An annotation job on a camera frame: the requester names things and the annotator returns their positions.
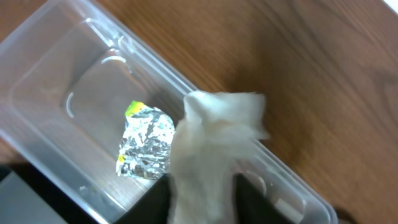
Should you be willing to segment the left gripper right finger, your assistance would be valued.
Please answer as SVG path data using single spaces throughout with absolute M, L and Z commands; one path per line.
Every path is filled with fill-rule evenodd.
M 242 174 L 234 176 L 234 209 L 238 224 L 292 224 Z

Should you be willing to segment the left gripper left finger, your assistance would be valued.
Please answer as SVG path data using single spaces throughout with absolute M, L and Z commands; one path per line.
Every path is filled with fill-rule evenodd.
M 170 177 L 165 174 L 114 224 L 168 224 L 170 205 Z

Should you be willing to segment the yellow foil snack wrapper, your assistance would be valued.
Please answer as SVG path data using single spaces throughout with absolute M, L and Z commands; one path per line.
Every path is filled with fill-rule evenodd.
M 119 145 L 116 174 L 157 180 L 170 166 L 175 126 L 169 115 L 140 101 L 125 111 L 125 129 Z

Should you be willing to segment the white tissue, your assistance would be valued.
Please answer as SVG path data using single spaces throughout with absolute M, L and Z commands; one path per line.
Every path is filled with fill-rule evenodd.
M 171 223 L 229 223 L 233 214 L 233 164 L 256 156 L 268 138 L 258 93 L 193 91 L 183 99 L 170 150 Z

